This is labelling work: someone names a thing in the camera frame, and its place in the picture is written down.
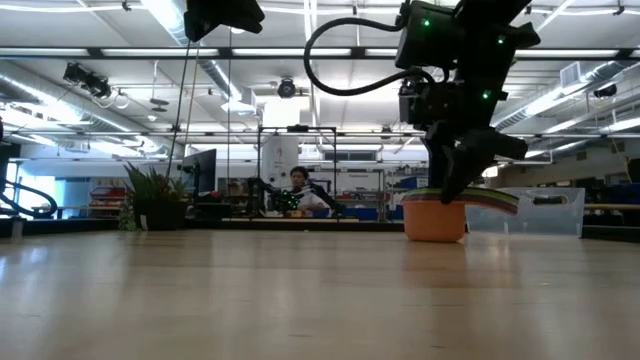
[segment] green plant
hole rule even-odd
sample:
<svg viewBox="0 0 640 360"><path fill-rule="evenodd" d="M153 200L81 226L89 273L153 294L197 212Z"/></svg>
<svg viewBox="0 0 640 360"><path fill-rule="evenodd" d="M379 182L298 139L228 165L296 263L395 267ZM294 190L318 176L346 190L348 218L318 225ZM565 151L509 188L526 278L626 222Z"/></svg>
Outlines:
<svg viewBox="0 0 640 360"><path fill-rule="evenodd" d="M120 213L118 214L118 229L126 231L136 231L135 214L133 211L133 198L127 197L120 204Z"/></svg>
<svg viewBox="0 0 640 360"><path fill-rule="evenodd" d="M133 203L143 200L180 201L185 195L182 182L158 174L153 168L149 174L143 173L131 163L127 163L124 168L131 180L132 188L128 188L127 191Z"/></svg>

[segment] ceiling camera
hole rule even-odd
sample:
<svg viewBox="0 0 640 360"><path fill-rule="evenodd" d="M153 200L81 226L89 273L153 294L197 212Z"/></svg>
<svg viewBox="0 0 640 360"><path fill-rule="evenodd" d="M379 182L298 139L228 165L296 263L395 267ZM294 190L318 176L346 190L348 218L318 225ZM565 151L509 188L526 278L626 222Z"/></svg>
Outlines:
<svg viewBox="0 0 640 360"><path fill-rule="evenodd" d="M278 86L278 96L281 99L291 99L296 95L296 86L293 84L293 79L284 78Z"/></svg>

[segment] clear plastic bin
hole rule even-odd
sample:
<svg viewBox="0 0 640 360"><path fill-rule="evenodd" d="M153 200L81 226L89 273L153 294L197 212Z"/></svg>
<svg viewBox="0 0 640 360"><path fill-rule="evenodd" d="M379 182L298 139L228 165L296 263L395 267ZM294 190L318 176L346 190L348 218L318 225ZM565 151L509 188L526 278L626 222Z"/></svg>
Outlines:
<svg viewBox="0 0 640 360"><path fill-rule="evenodd" d="M518 215L509 216L492 209L467 206L469 231L582 236L584 189L505 188L498 190L520 199Z"/></svg>

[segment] ceiling duct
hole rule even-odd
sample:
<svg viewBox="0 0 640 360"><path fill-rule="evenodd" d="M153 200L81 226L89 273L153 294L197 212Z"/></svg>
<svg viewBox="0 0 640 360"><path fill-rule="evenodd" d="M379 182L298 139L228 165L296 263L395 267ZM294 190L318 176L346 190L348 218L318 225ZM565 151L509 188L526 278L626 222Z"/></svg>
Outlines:
<svg viewBox="0 0 640 360"><path fill-rule="evenodd" d="M13 85L8 78L0 76L0 102L40 104L41 101L37 97L33 96L33 94Z"/></svg>
<svg viewBox="0 0 640 360"><path fill-rule="evenodd" d="M68 92L52 82L36 76L31 72L8 61L0 60L0 79L2 84L18 94L28 94L25 99L38 100L38 105L54 108L57 120L65 121L66 116L77 117L77 123L72 126L76 130L95 131L104 129L107 131L133 131L143 132L149 129L120 116L110 110L100 108L91 100ZM165 138L154 138L155 147L169 147L171 141ZM182 154L183 148L179 146L176 154Z"/></svg>
<svg viewBox="0 0 640 360"><path fill-rule="evenodd" d="M586 66L589 66L588 63L572 64L563 69L562 73L564 85L567 87L563 87L563 84L559 82L538 91L527 100L494 116L491 126L497 130L504 130L559 105L570 99L571 95L595 90L604 82L611 81L613 77L635 64L637 64L635 61L609 61L595 67L591 65L593 68L590 71L583 71L582 74L580 74L580 69L586 69Z"/></svg>
<svg viewBox="0 0 640 360"><path fill-rule="evenodd" d="M182 47L189 46L189 39L185 34L183 21L183 14L186 11L184 0L141 0L141 2L178 45ZM200 45L206 46L203 41L200 42ZM225 100L229 100L231 103L251 100L246 99L246 96L243 97L239 88L230 81L229 77L215 61L198 60L197 62L202 70L213 80ZM253 106L255 112L255 104L250 102L245 104Z"/></svg>

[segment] orange flower pot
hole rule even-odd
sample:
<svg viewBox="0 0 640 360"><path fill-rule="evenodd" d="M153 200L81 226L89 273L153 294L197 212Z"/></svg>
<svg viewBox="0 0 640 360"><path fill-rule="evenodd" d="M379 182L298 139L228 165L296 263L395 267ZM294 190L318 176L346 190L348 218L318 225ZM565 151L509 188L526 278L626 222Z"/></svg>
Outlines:
<svg viewBox="0 0 640 360"><path fill-rule="evenodd" d="M404 232L412 241L457 242L464 237L464 203L403 201Z"/></svg>

